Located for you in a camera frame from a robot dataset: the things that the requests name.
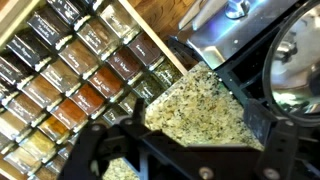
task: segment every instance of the speckled granite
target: speckled granite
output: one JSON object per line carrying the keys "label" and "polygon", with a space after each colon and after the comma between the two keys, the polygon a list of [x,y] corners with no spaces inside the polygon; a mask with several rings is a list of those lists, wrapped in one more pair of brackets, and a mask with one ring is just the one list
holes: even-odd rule
{"label": "speckled granite", "polygon": [[[182,145],[247,144],[261,148],[242,122],[243,108],[204,63],[147,108],[146,126],[162,129]],[[122,160],[112,162],[104,179],[137,179]]]}

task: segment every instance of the wooden spice rack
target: wooden spice rack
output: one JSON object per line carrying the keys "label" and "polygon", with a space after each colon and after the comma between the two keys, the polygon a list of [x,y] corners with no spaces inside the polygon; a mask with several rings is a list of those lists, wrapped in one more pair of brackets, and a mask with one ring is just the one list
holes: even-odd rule
{"label": "wooden spice rack", "polygon": [[[185,75],[187,70],[180,61],[167,48],[158,35],[138,14],[135,8],[127,0],[119,0],[131,16],[138,22],[141,28],[151,37],[151,39],[159,46],[164,55],[166,55],[172,63]],[[0,51],[5,47],[6,42],[12,35],[19,30],[19,27],[24,23],[28,15],[41,3],[43,0],[10,0],[9,2],[0,0],[4,3],[0,10]],[[3,160],[3,155],[0,154],[0,179],[1,176],[8,179],[24,180],[26,175],[22,175],[18,170],[12,167],[9,163]]]}

